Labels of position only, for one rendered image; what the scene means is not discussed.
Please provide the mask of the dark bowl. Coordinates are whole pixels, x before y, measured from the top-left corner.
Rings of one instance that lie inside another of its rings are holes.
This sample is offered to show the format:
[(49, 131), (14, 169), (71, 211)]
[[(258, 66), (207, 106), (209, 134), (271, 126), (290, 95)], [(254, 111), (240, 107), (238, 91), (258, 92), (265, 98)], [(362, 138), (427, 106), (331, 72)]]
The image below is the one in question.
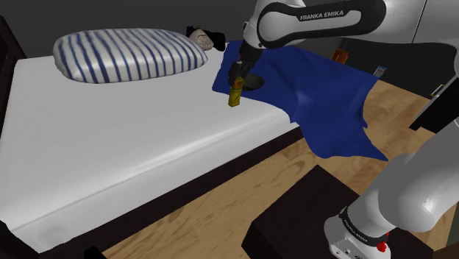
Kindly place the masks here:
[(244, 91), (254, 91), (265, 84), (264, 78), (255, 75), (255, 74), (247, 74), (246, 77), (243, 79), (243, 87)]

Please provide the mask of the yellow bottle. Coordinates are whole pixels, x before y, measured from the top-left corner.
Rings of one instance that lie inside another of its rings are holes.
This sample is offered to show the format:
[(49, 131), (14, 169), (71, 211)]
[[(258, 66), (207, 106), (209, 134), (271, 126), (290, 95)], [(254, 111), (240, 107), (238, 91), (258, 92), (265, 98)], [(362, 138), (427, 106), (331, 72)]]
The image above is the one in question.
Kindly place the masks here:
[(235, 107), (240, 104), (240, 98), (242, 93), (244, 81), (241, 77), (238, 77), (230, 87), (228, 105)]

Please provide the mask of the beige and black plush toy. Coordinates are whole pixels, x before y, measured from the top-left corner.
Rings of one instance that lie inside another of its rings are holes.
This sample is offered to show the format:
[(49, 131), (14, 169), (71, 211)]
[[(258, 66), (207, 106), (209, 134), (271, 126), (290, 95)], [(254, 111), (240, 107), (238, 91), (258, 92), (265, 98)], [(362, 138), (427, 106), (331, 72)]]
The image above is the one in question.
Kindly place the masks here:
[(221, 32), (211, 32), (200, 26), (188, 26), (186, 36), (195, 41), (204, 51), (216, 49), (224, 52), (226, 49), (226, 37)]

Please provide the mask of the dark blue blanket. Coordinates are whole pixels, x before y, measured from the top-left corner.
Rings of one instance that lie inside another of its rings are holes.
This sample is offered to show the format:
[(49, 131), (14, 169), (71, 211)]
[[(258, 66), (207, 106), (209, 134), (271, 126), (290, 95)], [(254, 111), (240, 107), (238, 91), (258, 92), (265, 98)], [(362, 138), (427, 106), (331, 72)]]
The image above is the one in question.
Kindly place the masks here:
[(377, 77), (296, 46), (266, 49), (251, 74), (264, 85), (244, 98), (284, 111), (320, 158), (387, 157), (365, 133), (366, 97)]

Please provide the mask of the blue striped white pillow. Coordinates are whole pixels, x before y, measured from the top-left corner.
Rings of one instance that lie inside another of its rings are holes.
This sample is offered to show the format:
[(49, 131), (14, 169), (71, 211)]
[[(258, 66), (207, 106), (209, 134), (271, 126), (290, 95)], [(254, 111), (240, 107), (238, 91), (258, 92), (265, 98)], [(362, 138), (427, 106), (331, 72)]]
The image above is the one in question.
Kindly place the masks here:
[(207, 55), (196, 42), (164, 29), (75, 32), (55, 41), (53, 56), (63, 76), (92, 84), (167, 77), (207, 62)]

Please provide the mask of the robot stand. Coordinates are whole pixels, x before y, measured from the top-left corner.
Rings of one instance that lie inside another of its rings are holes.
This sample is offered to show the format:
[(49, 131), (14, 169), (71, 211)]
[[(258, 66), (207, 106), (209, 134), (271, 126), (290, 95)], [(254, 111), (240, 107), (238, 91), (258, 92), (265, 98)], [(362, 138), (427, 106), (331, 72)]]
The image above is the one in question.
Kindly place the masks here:
[(241, 244), (250, 259), (367, 259), (338, 234), (329, 243), (324, 223), (359, 196), (314, 166), (251, 224)]

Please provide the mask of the white bed with dark frame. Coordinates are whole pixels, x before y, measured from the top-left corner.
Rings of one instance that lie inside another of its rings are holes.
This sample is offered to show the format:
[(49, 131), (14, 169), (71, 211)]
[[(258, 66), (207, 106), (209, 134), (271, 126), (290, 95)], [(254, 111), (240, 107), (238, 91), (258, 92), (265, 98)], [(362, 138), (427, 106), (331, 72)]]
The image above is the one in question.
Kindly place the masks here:
[(167, 77), (92, 84), (28, 58), (0, 16), (0, 259), (83, 259), (298, 141), (272, 105), (231, 108), (223, 54)]

